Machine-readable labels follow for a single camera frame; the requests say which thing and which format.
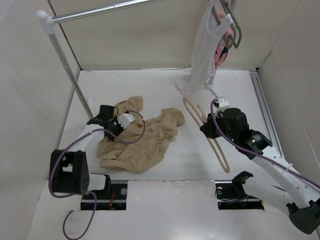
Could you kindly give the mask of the beige t shirt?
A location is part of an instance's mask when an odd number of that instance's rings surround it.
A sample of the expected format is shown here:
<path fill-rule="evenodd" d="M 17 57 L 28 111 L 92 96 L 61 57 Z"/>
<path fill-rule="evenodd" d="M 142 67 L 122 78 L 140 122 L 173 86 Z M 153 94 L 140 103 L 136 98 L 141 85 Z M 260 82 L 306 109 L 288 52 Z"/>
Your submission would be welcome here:
<path fill-rule="evenodd" d="M 169 144 L 178 135 L 178 127 L 185 123 L 183 113 L 174 107 L 164 108 L 154 118 L 142 120 L 137 112 L 143 109 L 143 97 L 133 96 L 115 105 L 119 112 L 131 110 L 135 121 L 131 123 L 117 140 L 104 138 L 99 142 L 96 157 L 101 160 L 99 167 L 105 170 L 141 174 L 160 163 Z"/>

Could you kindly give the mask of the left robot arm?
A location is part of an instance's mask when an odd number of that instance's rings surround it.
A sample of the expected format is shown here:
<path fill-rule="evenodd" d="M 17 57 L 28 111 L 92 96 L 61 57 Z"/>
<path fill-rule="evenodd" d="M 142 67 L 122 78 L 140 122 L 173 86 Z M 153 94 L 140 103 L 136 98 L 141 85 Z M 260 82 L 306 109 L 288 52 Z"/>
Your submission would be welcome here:
<path fill-rule="evenodd" d="M 55 149 L 50 156 L 49 191 L 56 198 L 85 195 L 94 190 L 100 198 L 111 194 L 111 185 L 103 174 L 92 174 L 88 152 L 105 137 L 112 140 L 125 129 L 119 123 L 118 107 L 101 105 L 99 113 L 90 119 L 80 136 L 64 149 Z"/>

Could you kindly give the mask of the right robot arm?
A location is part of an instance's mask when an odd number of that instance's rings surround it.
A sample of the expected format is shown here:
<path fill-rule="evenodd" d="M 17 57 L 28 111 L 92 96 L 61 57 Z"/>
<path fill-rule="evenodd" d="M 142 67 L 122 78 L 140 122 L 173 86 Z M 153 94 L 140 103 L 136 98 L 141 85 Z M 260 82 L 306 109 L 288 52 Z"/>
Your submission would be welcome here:
<path fill-rule="evenodd" d="M 246 115 L 238 108 L 211 112 L 200 131 L 210 139 L 224 138 L 241 154 L 265 170 L 279 186 L 273 186 L 252 173 L 243 171 L 232 179 L 231 191 L 237 197 L 249 195 L 267 202 L 289 217 L 305 234 L 320 225 L 320 186 L 301 175 L 288 163 L 261 132 L 249 127 Z"/>

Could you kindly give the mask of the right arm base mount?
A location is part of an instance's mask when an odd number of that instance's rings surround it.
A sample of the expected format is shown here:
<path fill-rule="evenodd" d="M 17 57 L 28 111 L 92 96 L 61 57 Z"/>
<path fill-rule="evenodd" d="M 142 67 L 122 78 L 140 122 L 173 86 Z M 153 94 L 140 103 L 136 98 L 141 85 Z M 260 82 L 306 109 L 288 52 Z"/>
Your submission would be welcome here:
<path fill-rule="evenodd" d="M 259 198 L 244 193 L 242 187 L 231 180 L 215 181 L 215 197 L 219 210 L 264 210 Z"/>

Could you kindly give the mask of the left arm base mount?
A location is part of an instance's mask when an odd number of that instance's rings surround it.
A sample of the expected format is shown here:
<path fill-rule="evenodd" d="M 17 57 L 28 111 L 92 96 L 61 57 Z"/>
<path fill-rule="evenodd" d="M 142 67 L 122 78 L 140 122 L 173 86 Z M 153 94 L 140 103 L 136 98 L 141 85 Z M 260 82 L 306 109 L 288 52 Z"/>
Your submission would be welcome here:
<path fill-rule="evenodd" d="M 112 180 L 107 190 L 93 190 L 97 211 L 125 211 L 127 209 L 128 181 Z"/>

